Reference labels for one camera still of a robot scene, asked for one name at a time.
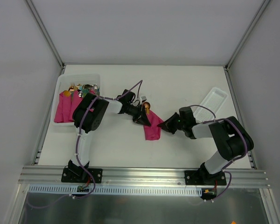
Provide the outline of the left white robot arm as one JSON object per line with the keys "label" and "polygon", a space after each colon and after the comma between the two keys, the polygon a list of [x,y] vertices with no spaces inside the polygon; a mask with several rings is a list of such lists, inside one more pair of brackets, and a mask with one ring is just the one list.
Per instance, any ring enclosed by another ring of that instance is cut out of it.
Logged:
{"label": "left white robot arm", "polygon": [[61,182],[65,183],[101,183],[103,170],[90,168],[90,148],[94,131],[103,120],[105,113],[128,114],[135,124],[151,126],[146,109],[141,103],[133,104],[135,93],[125,89],[113,98],[99,97],[87,93],[73,112],[76,128],[76,146],[72,158],[63,169]]}

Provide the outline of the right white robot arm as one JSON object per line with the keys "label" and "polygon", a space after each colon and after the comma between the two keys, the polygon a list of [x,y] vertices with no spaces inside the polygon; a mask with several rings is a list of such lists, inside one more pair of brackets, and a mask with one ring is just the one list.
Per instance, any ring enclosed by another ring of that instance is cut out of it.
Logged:
{"label": "right white robot arm", "polygon": [[217,151],[210,159],[196,171],[184,171],[186,185],[227,185],[224,170],[254,148],[252,138],[234,116],[197,123],[191,106],[180,108],[158,127],[172,134],[182,131],[192,140],[212,138],[215,142]]}

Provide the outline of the small white perforated tray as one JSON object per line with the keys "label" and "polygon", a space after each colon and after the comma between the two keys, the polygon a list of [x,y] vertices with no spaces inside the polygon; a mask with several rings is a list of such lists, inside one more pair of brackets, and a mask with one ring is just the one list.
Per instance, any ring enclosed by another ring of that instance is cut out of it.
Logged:
{"label": "small white perforated tray", "polygon": [[211,110],[215,115],[221,109],[223,104],[228,98],[228,94],[217,88],[213,87],[210,92],[206,95],[203,101],[200,103],[200,106],[197,107],[194,111],[194,117],[198,123],[202,123],[204,121],[210,121],[214,119],[214,115],[209,111]]}

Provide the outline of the copper spoon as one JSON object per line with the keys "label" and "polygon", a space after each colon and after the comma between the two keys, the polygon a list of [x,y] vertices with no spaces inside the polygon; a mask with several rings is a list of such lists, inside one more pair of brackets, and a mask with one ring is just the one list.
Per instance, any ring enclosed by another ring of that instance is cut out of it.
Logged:
{"label": "copper spoon", "polygon": [[151,107],[150,103],[149,102],[144,102],[142,105],[145,109],[146,114],[148,115],[150,113],[150,107]]}

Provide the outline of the pink paper napkin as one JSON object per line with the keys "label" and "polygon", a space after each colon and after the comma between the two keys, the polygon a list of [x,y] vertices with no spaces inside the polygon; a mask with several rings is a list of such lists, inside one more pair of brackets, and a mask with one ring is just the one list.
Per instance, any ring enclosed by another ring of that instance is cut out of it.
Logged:
{"label": "pink paper napkin", "polygon": [[148,141],[159,140],[161,137],[161,128],[158,127],[158,125],[163,123],[164,121],[153,111],[150,111],[149,114],[147,114],[147,117],[151,123],[151,126],[143,126],[145,140]]}

